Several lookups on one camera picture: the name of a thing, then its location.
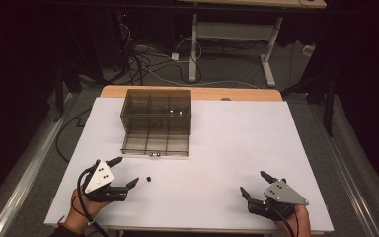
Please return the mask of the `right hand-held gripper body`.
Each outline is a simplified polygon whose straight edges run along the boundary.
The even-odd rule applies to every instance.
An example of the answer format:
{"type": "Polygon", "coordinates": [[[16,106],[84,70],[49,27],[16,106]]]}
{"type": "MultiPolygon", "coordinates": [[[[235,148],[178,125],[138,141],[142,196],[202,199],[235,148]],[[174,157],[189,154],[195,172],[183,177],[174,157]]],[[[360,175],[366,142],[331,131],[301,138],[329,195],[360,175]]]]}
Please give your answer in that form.
{"type": "Polygon", "coordinates": [[[254,199],[247,194],[249,213],[272,221],[282,221],[295,212],[296,205],[308,205],[309,201],[298,194],[283,180],[276,180],[264,190],[265,200],[254,199]]]}

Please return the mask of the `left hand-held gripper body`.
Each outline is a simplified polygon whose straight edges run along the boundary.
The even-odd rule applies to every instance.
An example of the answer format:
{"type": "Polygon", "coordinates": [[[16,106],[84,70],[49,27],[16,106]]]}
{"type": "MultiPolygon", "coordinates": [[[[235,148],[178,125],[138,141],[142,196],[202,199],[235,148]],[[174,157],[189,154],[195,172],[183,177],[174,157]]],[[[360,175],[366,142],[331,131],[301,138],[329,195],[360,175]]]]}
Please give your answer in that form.
{"type": "Polygon", "coordinates": [[[94,202],[124,201],[128,189],[126,187],[111,187],[114,175],[106,162],[98,160],[89,169],[90,173],[83,184],[85,196],[94,202]]]}

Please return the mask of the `smoky clear plastic drawer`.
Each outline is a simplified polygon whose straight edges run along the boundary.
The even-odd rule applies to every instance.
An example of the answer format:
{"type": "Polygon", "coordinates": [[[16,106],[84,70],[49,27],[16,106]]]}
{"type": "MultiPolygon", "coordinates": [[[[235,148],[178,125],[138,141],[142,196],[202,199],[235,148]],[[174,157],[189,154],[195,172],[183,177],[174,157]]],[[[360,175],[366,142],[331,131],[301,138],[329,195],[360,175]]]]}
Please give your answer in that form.
{"type": "Polygon", "coordinates": [[[190,134],[168,128],[131,130],[124,138],[121,152],[129,155],[187,157],[190,155],[190,134]]]}

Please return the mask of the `person's right hand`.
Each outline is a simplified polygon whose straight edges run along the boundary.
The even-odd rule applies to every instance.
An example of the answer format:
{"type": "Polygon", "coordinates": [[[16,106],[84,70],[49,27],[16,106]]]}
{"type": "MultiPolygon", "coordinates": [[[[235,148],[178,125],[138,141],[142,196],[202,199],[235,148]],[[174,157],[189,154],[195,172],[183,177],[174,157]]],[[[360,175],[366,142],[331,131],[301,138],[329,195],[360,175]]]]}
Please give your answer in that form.
{"type": "Polygon", "coordinates": [[[304,205],[296,205],[295,213],[286,221],[275,221],[284,237],[312,237],[309,212],[304,205]]]}

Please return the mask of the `person's left hand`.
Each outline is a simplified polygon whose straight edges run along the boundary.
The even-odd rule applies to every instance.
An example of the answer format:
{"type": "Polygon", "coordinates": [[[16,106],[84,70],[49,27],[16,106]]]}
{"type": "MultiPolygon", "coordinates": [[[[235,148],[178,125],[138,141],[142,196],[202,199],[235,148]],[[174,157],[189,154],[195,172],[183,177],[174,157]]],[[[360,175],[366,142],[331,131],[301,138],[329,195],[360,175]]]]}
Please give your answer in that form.
{"type": "Polygon", "coordinates": [[[90,201],[86,196],[80,196],[75,189],[71,197],[70,210],[62,226],[75,234],[83,234],[88,223],[107,205],[108,202],[90,201]]]}

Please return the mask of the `smoky clear drawer case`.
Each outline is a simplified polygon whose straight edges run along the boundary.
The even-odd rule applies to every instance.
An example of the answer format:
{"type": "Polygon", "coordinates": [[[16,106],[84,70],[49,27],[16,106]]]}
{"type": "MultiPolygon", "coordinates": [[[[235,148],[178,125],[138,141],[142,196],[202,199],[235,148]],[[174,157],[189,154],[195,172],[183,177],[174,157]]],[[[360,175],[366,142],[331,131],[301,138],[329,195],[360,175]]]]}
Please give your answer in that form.
{"type": "Polygon", "coordinates": [[[129,89],[120,113],[127,134],[191,134],[191,91],[129,89]]]}

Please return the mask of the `black metal stand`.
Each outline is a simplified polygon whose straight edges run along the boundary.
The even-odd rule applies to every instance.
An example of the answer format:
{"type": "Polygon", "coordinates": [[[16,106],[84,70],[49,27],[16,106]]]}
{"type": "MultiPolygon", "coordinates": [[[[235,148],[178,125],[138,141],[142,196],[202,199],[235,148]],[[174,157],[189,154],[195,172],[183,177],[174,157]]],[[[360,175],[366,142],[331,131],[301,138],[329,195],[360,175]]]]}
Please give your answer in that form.
{"type": "Polygon", "coordinates": [[[331,76],[313,76],[308,80],[301,81],[280,92],[282,97],[292,93],[307,93],[306,100],[309,104],[325,104],[324,129],[329,136],[333,136],[332,123],[334,114],[334,99],[336,90],[336,79],[331,76]]]}
{"type": "Polygon", "coordinates": [[[57,108],[57,119],[60,120],[64,114],[64,87],[70,93],[80,93],[81,85],[78,73],[72,63],[59,63],[55,67],[55,102],[57,108]]]}

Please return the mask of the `white-legged desk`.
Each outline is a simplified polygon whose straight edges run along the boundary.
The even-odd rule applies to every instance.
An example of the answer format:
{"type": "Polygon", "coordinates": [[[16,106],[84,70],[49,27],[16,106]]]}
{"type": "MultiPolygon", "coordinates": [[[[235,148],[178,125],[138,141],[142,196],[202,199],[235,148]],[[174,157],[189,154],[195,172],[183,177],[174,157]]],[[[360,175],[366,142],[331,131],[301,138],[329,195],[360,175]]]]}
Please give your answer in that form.
{"type": "MultiPolygon", "coordinates": [[[[270,7],[278,10],[295,9],[325,9],[325,0],[180,0],[192,3],[193,6],[200,4],[234,5],[250,7],[270,7]]],[[[261,67],[265,80],[270,88],[275,86],[275,81],[269,65],[273,47],[275,45],[283,18],[277,17],[273,24],[253,25],[224,22],[200,22],[198,14],[192,15],[191,49],[189,57],[189,80],[196,80],[197,60],[201,56],[201,46],[197,42],[199,38],[204,39],[226,39],[226,40],[264,40],[267,42],[265,54],[260,55],[261,67]]]]}

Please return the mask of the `aluminium floor rail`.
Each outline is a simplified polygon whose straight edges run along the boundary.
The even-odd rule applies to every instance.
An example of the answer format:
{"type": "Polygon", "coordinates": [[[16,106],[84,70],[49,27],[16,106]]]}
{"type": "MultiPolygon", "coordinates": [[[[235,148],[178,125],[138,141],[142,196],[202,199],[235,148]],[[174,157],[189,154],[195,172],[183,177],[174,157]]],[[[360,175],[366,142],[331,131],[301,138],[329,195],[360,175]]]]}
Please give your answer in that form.
{"type": "Polygon", "coordinates": [[[324,119],[320,114],[320,110],[317,106],[310,106],[310,111],[316,123],[318,124],[319,130],[323,133],[323,136],[329,145],[335,162],[335,170],[340,177],[343,188],[345,189],[346,194],[349,198],[349,202],[354,209],[355,215],[357,216],[366,237],[379,237],[379,228],[374,221],[368,204],[362,192],[358,189],[358,185],[353,180],[353,177],[349,172],[345,162],[343,161],[343,157],[335,143],[335,140],[327,133],[327,130],[324,126],[324,119]]]}
{"type": "Polygon", "coordinates": [[[64,107],[64,111],[61,113],[56,106],[50,109],[20,160],[4,181],[3,186],[8,193],[4,195],[0,192],[0,198],[4,200],[4,205],[0,207],[0,237],[5,237],[24,204],[47,153],[77,97],[76,93],[68,93],[62,100],[61,105],[64,107]]]}

